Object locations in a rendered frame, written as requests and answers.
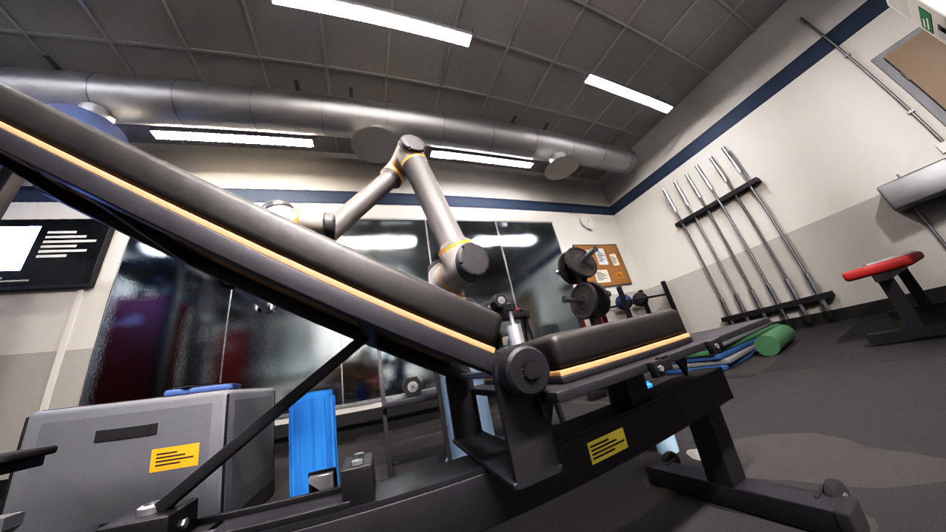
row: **silver air duct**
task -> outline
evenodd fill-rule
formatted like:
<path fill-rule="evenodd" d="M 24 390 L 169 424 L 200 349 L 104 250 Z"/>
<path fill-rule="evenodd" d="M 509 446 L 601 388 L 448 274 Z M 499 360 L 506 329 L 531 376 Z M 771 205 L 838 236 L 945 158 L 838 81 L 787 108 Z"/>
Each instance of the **silver air duct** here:
<path fill-rule="evenodd" d="M 93 102 L 122 124 L 226 126 L 351 138 L 380 126 L 397 137 L 417 135 L 429 145 L 494 151 L 548 161 L 564 155 L 579 164 L 627 173 L 633 151 L 485 118 L 394 104 L 333 98 L 259 87 L 40 70 L 6 66 L 0 83 L 44 103 Z"/>

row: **yellow sticker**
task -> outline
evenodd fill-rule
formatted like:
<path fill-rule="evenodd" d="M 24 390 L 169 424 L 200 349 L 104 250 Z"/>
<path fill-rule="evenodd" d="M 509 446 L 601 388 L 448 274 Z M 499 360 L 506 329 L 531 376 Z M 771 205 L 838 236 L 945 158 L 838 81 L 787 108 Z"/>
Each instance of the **yellow sticker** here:
<path fill-rule="evenodd" d="M 624 437 L 623 427 L 588 442 L 588 454 L 591 456 L 592 466 L 625 449 L 627 449 L 627 438 Z"/>
<path fill-rule="evenodd" d="M 193 468 L 201 457 L 201 442 L 151 450 L 149 473 Z"/>

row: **green sign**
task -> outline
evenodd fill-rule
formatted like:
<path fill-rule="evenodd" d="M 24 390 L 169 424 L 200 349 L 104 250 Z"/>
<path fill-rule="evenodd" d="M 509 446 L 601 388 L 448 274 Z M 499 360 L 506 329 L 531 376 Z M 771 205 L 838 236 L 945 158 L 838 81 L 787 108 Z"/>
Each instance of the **green sign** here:
<path fill-rule="evenodd" d="M 933 17 L 930 15 L 929 11 L 923 8 L 920 8 L 920 26 L 926 31 L 929 31 L 931 35 L 936 35 L 933 31 Z"/>

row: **robotic arm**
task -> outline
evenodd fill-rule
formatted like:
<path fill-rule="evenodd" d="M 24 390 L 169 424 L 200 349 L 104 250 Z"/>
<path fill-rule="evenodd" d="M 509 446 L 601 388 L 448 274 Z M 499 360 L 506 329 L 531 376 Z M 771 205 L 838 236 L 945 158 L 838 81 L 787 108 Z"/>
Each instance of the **robotic arm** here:
<path fill-rule="evenodd" d="M 428 268 L 428 281 L 463 296 L 466 287 L 486 275 L 489 258 L 485 250 L 464 236 L 460 225 L 453 218 L 447 198 L 437 184 L 424 154 L 426 148 L 420 138 L 409 134 L 402 136 L 391 161 L 381 169 L 374 181 L 334 213 L 326 212 L 321 217 L 307 216 L 292 204 L 282 201 L 267 202 L 263 207 L 331 239 L 337 239 L 407 178 L 437 240 L 437 260 Z"/>

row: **red bench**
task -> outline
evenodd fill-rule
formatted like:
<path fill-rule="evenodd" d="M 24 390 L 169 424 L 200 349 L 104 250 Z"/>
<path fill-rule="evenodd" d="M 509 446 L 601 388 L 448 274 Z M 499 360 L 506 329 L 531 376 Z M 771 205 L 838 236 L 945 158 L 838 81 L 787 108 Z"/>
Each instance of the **red bench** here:
<path fill-rule="evenodd" d="M 874 281 L 884 289 L 887 299 L 893 304 L 894 310 L 899 314 L 903 323 L 903 328 L 868 334 L 867 341 L 870 344 L 879 346 L 946 336 L 946 324 L 928 326 L 920 318 L 921 312 L 927 312 L 936 307 L 909 270 L 910 266 L 920 262 L 921 259 L 923 259 L 923 253 L 915 251 L 899 257 L 871 262 L 866 266 L 842 274 L 846 281 L 873 277 Z M 916 307 L 906 298 L 906 294 L 894 277 L 899 277 L 906 289 L 913 295 L 913 298 L 917 301 Z"/>

